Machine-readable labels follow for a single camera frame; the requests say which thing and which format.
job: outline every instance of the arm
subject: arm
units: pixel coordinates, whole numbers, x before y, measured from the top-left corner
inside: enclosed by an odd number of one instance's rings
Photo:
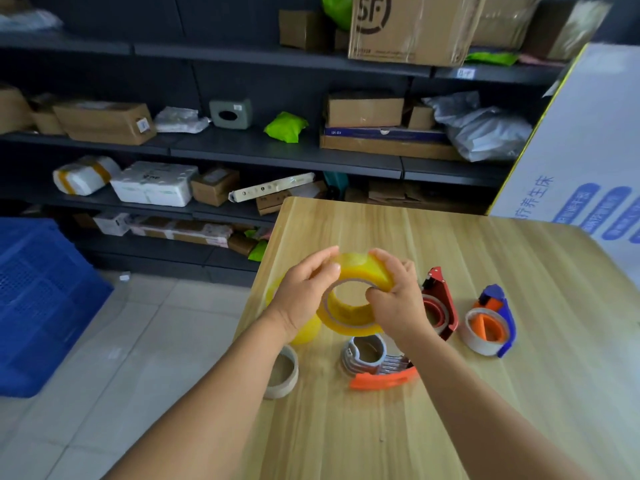
[[[372,254],[396,283],[389,293],[367,290],[376,321],[418,369],[469,478],[589,478],[439,338],[427,320],[413,263],[382,250]]]
[[[242,455],[276,357],[340,275],[325,264],[338,247],[293,266],[262,315],[226,354],[125,453],[104,480],[231,477]]]

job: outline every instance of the hand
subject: hand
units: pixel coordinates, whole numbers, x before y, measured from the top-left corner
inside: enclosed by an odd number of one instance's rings
[[[316,313],[327,288],[338,281],[340,265],[330,259],[339,252],[338,246],[333,246],[313,253],[284,275],[263,316],[281,323],[286,343],[292,341]]]
[[[424,311],[422,291],[413,261],[401,262],[382,249],[372,249],[369,253],[384,264],[395,283],[388,293],[377,288],[369,288],[365,293],[373,308],[376,323],[394,339],[401,350],[404,350],[406,338],[416,332],[427,331],[437,337]]]

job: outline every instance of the sf logo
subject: sf logo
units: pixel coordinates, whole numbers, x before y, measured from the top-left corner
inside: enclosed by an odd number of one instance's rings
[[[364,35],[382,30],[391,14],[391,0],[360,0],[358,26],[356,30]]]

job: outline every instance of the tiled floor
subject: tiled floor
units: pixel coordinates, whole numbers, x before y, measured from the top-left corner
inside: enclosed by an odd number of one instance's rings
[[[0,480],[98,480],[224,354],[245,288],[103,272],[116,290],[36,397],[0,397]]]

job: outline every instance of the blue plastic crate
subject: blue plastic crate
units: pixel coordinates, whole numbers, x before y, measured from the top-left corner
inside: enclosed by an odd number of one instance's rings
[[[0,395],[36,395],[112,291],[51,219],[0,218]]]

